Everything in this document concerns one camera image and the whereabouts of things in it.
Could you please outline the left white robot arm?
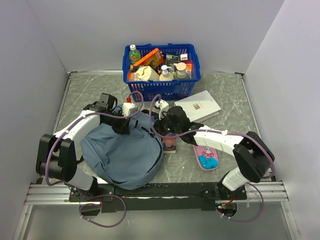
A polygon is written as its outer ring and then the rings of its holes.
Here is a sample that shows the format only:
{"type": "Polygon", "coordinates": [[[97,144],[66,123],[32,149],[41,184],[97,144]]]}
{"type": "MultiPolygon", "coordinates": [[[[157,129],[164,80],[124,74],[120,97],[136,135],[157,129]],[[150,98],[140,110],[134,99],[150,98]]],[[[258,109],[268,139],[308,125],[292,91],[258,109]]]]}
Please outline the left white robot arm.
{"type": "Polygon", "coordinates": [[[68,126],[39,140],[35,170],[45,177],[48,186],[65,184],[72,194],[80,193],[87,201],[95,200],[100,191],[96,177],[78,168],[76,148],[94,128],[107,124],[117,134],[129,132],[129,117],[138,110],[131,97],[118,105],[115,96],[102,93],[98,101],[86,105],[68,126]]]}

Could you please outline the blue grey backpack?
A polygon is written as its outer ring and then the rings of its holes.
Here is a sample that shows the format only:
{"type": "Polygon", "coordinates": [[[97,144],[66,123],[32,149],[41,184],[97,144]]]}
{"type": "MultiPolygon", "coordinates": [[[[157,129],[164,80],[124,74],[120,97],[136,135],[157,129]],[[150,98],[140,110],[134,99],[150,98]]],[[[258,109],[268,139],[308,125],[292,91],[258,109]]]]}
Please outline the blue grey backpack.
{"type": "Polygon", "coordinates": [[[130,118],[130,134],[117,134],[102,123],[80,142],[82,157],[101,179],[126,190],[149,183],[164,156],[163,141],[151,129],[149,117],[139,111],[130,118]]]}

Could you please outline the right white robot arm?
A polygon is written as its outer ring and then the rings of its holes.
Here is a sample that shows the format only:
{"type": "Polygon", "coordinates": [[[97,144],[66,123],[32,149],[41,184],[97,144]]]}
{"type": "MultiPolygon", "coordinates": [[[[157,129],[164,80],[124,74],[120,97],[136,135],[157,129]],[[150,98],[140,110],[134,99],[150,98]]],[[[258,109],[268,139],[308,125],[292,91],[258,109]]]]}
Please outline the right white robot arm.
{"type": "Polygon", "coordinates": [[[235,158],[236,168],[220,180],[218,193],[223,199],[230,199],[238,188],[247,183],[259,183],[261,179],[273,176],[267,171],[275,171],[275,157],[255,132],[244,134],[215,130],[190,121],[180,106],[167,107],[160,103],[155,108],[159,111],[159,119],[154,123],[158,136],[165,138],[168,133],[173,133],[174,137],[187,144],[210,147],[235,158]]]}

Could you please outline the Jane Eyre book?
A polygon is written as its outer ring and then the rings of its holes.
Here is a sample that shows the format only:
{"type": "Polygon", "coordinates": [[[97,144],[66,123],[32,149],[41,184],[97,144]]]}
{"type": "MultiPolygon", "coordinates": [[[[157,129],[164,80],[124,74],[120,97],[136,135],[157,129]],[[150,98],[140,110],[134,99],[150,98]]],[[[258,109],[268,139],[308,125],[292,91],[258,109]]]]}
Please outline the Jane Eyre book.
{"type": "Polygon", "coordinates": [[[177,150],[176,138],[171,138],[175,136],[174,133],[169,132],[166,138],[163,138],[163,152],[165,154],[175,154],[177,150]]]}

